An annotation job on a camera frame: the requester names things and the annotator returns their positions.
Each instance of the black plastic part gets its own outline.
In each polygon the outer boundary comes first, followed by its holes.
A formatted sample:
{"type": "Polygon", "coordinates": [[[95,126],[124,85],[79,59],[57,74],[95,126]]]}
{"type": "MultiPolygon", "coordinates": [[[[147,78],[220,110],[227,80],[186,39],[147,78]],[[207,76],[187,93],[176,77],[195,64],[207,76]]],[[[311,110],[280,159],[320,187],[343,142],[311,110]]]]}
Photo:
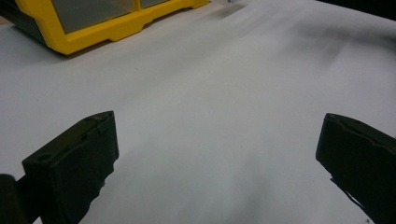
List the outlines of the black plastic part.
{"type": "Polygon", "coordinates": [[[396,21],[394,1],[389,0],[317,0],[340,7],[348,7],[396,21]]]}
{"type": "Polygon", "coordinates": [[[0,0],[0,16],[14,23],[18,28],[31,35],[39,42],[46,44],[35,19],[24,14],[15,3],[15,0],[0,0]]]}
{"type": "Polygon", "coordinates": [[[24,215],[17,182],[12,175],[0,175],[0,223],[30,223],[24,215]]]}
{"type": "Polygon", "coordinates": [[[358,120],[327,114],[316,157],[373,222],[396,223],[396,139],[358,120]]]}
{"type": "MultiPolygon", "coordinates": [[[[114,113],[87,117],[23,160],[26,176],[16,185],[12,177],[13,185],[0,179],[0,190],[16,204],[10,208],[0,201],[0,214],[15,210],[26,223],[41,217],[43,224],[77,224],[118,157],[114,113]]],[[[0,217],[1,224],[24,224],[4,220],[0,217]]]]}

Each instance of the yellow plastic bin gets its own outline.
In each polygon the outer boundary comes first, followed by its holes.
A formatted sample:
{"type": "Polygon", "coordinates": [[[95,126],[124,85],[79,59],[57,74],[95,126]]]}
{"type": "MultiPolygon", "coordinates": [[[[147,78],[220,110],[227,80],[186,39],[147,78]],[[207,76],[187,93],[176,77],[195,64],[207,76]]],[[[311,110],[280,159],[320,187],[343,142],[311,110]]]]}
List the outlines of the yellow plastic bin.
{"type": "Polygon", "coordinates": [[[62,54],[118,41],[182,8],[209,0],[0,0],[0,15],[62,54]]]}

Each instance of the yellow container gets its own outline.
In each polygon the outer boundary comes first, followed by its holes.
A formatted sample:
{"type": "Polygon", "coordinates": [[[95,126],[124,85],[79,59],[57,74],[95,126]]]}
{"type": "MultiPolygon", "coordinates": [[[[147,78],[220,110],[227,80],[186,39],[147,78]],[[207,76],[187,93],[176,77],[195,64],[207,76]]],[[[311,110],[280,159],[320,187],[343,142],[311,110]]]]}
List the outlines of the yellow container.
{"type": "Polygon", "coordinates": [[[18,13],[35,21],[41,36],[33,36],[68,55],[107,39],[118,41],[138,33],[154,19],[182,8],[201,7],[209,0],[0,0],[4,8],[0,15],[32,35],[35,29],[18,24],[11,1],[18,13]]]}

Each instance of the tabletop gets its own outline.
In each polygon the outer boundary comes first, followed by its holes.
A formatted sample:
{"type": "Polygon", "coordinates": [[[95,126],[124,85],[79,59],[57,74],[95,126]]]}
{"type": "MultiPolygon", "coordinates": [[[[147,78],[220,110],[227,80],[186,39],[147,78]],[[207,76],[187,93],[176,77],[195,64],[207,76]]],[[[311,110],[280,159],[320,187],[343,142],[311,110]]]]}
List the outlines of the tabletop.
{"type": "Polygon", "coordinates": [[[315,152],[326,113],[396,136],[395,61],[396,21],[311,0],[213,2],[71,56],[2,24],[0,171],[114,110],[81,223],[367,223],[315,152]]]}

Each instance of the white table surface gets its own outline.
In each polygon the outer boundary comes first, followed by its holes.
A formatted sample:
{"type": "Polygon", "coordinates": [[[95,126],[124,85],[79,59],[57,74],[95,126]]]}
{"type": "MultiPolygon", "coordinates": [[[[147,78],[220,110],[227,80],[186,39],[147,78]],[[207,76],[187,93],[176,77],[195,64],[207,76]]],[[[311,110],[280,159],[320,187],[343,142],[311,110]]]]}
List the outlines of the white table surface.
{"type": "Polygon", "coordinates": [[[1,25],[1,173],[22,177],[21,160],[114,110],[120,158],[81,223],[366,223],[315,152],[327,112],[396,136],[396,21],[310,0],[241,4],[71,57],[1,25]]]}

